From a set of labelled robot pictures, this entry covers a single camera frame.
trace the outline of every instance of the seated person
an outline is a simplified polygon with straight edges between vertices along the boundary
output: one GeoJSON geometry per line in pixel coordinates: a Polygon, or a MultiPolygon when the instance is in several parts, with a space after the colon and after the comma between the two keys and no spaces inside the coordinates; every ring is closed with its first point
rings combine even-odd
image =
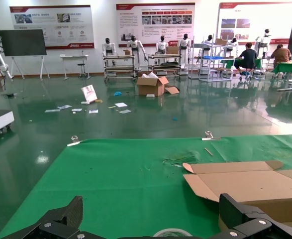
{"type": "Polygon", "coordinates": [[[276,50],[272,53],[271,58],[274,58],[274,68],[277,63],[280,62],[289,62],[289,58],[291,57],[291,52],[287,48],[283,48],[282,44],[279,44],[276,50]]]}
{"type": "Polygon", "coordinates": [[[257,59],[257,53],[252,48],[252,43],[246,43],[245,48],[246,50],[241,53],[240,56],[237,57],[237,59],[241,59],[243,57],[243,61],[235,61],[234,67],[240,72],[240,75],[242,75],[242,70],[240,67],[243,67],[245,69],[251,69],[251,72],[255,69],[256,64],[255,60],[257,59]]]}

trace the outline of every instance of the poster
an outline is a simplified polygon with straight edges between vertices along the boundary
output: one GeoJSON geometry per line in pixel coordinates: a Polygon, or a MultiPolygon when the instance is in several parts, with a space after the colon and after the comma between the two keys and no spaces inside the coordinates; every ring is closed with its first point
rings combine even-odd
{"type": "Polygon", "coordinates": [[[222,2],[217,36],[255,42],[270,30],[270,44],[288,44],[292,29],[292,2],[222,2]]]}
{"type": "Polygon", "coordinates": [[[117,4],[117,34],[119,47],[135,35],[143,46],[155,46],[160,37],[170,46],[187,33],[193,39],[195,3],[117,4]]]}
{"type": "Polygon", "coordinates": [[[14,29],[42,29],[46,49],[94,48],[90,5],[11,6],[14,29]]]}

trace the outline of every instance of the green cutting mat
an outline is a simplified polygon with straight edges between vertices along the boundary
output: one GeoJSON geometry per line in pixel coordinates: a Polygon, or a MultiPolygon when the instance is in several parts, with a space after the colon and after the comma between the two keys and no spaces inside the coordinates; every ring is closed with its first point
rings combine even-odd
{"type": "Polygon", "coordinates": [[[178,228],[206,238],[219,232],[218,204],[197,197],[183,178],[186,171],[172,164],[273,159],[292,169],[292,135],[87,140],[65,148],[0,237],[82,195],[83,231],[114,239],[178,228]]]}

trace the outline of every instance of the cardboard box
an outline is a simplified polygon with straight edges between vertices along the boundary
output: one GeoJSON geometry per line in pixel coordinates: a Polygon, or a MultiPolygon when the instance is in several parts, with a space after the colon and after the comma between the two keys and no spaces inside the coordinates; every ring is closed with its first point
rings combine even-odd
{"type": "MultiPolygon", "coordinates": [[[[278,160],[211,164],[183,164],[192,174],[184,178],[202,198],[219,201],[228,193],[239,203],[260,208],[275,221],[292,227],[292,170],[278,170],[278,160]]],[[[225,230],[222,219],[221,230],[225,230]]]]}
{"type": "Polygon", "coordinates": [[[150,73],[148,78],[138,77],[137,86],[140,95],[154,94],[155,96],[160,96],[165,92],[165,84],[169,81],[166,77],[156,78],[156,75],[150,73]]]}
{"type": "Polygon", "coordinates": [[[179,47],[177,46],[168,46],[167,54],[179,54],[179,47]]]}

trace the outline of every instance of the television screen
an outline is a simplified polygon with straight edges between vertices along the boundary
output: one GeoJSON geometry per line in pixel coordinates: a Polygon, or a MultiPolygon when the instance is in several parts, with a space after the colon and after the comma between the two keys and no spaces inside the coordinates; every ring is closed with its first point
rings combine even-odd
{"type": "Polygon", "coordinates": [[[0,30],[5,56],[46,55],[43,31],[0,30]]]}

